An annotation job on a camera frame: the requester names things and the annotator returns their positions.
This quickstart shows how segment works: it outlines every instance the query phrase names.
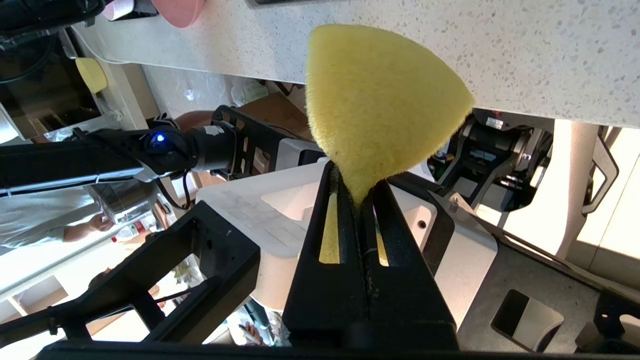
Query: pink bowl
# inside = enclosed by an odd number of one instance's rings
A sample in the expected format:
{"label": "pink bowl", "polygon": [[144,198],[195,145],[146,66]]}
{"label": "pink bowl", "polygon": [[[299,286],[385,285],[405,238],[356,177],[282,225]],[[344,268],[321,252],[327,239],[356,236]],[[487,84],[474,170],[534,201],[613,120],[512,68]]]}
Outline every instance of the pink bowl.
{"label": "pink bowl", "polygon": [[204,0],[151,0],[169,24],[184,29],[200,16]]}

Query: countertop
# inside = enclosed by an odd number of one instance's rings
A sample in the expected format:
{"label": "countertop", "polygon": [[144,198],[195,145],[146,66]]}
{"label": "countertop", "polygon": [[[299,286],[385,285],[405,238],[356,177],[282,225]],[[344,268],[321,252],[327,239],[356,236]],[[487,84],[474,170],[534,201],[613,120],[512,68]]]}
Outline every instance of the countertop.
{"label": "countertop", "polygon": [[114,60],[304,83],[315,27],[365,24],[439,55],[477,107],[640,127],[639,8],[638,0],[208,0],[188,29],[100,16],[81,31]]}

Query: white countertop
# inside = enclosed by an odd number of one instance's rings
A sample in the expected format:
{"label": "white countertop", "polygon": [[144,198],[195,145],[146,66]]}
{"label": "white countertop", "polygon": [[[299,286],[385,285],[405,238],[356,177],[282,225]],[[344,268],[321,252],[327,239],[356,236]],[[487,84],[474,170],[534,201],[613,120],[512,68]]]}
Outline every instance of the white countertop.
{"label": "white countertop", "polygon": [[83,32],[114,60],[303,83],[316,26],[365,24],[431,49],[477,107],[640,127],[639,8],[636,0],[208,0],[188,29],[161,17],[99,17]]}

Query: yellow sponge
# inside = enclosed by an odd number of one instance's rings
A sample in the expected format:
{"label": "yellow sponge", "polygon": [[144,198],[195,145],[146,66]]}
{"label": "yellow sponge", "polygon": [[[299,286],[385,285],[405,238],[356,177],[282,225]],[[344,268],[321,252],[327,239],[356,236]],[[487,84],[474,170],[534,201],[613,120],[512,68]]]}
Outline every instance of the yellow sponge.
{"label": "yellow sponge", "polygon": [[431,51],[354,25],[313,31],[306,92],[311,132],[340,168],[355,204],[379,180],[432,155],[474,103]]}

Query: sponge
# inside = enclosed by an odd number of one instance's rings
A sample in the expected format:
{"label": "sponge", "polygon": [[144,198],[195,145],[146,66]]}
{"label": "sponge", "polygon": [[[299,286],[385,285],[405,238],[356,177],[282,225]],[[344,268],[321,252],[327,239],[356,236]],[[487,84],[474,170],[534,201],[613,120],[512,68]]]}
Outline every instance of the sponge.
{"label": "sponge", "polygon": [[315,29],[307,62],[314,139],[359,205],[380,180],[432,155],[474,99],[431,51],[401,35],[356,25]]}

